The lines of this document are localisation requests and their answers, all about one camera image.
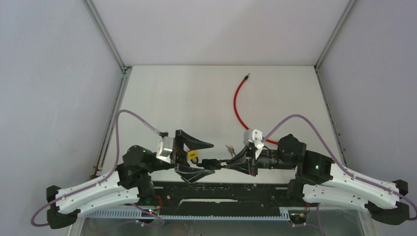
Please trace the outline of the yellow padlock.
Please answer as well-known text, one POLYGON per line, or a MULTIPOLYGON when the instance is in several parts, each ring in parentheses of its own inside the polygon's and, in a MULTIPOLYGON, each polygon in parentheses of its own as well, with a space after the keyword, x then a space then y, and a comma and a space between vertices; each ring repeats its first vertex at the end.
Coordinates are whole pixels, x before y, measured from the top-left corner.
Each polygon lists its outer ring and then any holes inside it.
POLYGON ((199 156, 196 150, 190 150, 187 153, 187 158, 192 164, 199 163, 199 156))

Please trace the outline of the key bunch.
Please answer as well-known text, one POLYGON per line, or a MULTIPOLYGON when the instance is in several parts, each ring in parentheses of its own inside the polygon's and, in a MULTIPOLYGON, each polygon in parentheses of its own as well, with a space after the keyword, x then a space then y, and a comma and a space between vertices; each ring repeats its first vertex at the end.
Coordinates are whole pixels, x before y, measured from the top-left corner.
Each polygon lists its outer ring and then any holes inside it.
POLYGON ((236 156, 236 152, 235 152, 235 149, 233 148, 233 146, 226 145, 226 148, 227 148, 228 153, 231 155, 231 157, 236 156))

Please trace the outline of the black padlock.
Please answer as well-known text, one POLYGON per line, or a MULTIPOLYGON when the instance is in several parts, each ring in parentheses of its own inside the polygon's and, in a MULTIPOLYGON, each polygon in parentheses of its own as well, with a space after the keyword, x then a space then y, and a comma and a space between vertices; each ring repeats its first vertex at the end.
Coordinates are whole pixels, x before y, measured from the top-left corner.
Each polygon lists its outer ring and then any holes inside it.
POLYGON ((230 160, 203 159, 201 162, 197 163, 196 166, 206 170, 215 171, 223 168, 222 163, 228 165, 230 162, 230 160))

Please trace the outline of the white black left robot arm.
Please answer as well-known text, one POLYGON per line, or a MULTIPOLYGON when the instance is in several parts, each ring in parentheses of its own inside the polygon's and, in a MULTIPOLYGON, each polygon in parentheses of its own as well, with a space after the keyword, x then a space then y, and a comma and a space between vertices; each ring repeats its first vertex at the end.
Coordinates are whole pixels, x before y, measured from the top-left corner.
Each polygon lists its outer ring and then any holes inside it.
POLYGON ((190 150, 212 148, 214 145, 198 140, 183 130, 176 130, 173 138, 161 135, 155 152, 139 145, 130 147, 121 164, 102 176, 69 188, 55 185, 47 188, 47 222, 51 229, 74 224, 78 217, 96 210, 117 205, 149 205, 156 199, 150 174, 174 169, 186 183, 214 174, 213 170, 191 167, 187 162, 190 150))

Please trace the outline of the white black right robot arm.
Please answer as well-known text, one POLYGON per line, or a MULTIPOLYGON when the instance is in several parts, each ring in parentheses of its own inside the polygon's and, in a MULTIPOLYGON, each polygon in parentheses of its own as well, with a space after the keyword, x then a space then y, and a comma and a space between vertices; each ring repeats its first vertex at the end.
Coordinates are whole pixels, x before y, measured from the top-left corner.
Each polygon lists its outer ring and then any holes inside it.
POLYGON ((263 149, 255 138, 247 141, 225 168, 251 176, 256 176, 259 169, 295 170, 294 179, 287 185, 286 204, 325 204, 367 211, 372 219, 388 225, 411 219, 409 205, 401 202, 408 193, 407 182, 381 181, 339 167, 332 158, 307 150, 307 145, 292 134, 281 138, 276 150, 263 149))

